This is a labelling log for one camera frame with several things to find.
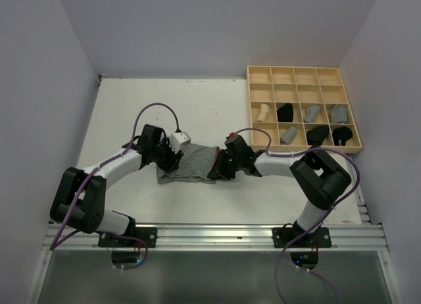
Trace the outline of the grey striped underwear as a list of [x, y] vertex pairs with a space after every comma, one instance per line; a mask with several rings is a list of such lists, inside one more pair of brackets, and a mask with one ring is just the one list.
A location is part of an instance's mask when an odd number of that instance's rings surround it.
[[189, 182], [212, 184], [208, 178], [220, 148], [218, 146], [203, 146], [194, 143], [182, 147], [184, 153], [178, 164], [178, 169], [172, 172], [164, 172], [157, 167], [157, 183], [160, 185], [172, 182]]

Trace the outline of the beige underwear with navy trim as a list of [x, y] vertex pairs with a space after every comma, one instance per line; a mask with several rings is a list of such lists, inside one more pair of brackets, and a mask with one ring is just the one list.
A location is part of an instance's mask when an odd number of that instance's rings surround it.
[[257, 122], [268, 122], [270, 113], [270, 107], [266, 103], [262, 103], [259, 106], [259, 112], [256, 117]]

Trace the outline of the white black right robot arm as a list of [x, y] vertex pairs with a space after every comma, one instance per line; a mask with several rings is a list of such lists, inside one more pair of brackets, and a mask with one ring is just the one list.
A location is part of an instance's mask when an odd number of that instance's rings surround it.
[[308, 246], [316, 239], [321, 219], [351, 184], [349, 173], [321, 148], [303, 155], [264, 152], [263, 150], [221, 151], [208, 173], [210, 180], [231, 180], [237, 172], [248, 176], [293, 178], [307, 198], [293, 226], [293, 239]]

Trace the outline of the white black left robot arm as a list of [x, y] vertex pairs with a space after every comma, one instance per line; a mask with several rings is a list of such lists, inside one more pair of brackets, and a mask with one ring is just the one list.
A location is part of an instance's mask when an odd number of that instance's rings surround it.
[[133, 219], [106, 210], [107, 190], [151, 163], [164, 172], [176, 170], [184, 155], [182, 146], [189, 143], [190, 137], [185, 132], [178, 130], [167, 136], [162, 128], [146, 124], [141, 135], [104, 162], [83, 169], [66, 169], [50, 209], [50, 218], [86, 234], [111, 233], [121, 246], [132, 245], [137, 238]]

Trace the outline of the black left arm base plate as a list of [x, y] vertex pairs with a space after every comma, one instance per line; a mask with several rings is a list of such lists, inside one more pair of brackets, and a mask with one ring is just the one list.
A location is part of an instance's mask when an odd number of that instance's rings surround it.
[[157, 240], [157, 228], [135, 227], [131, 232], [123, 235], [104, 233], [99, 236], [98, 246], [102, 248], [131, 248], [148, 247], [155, 248]]

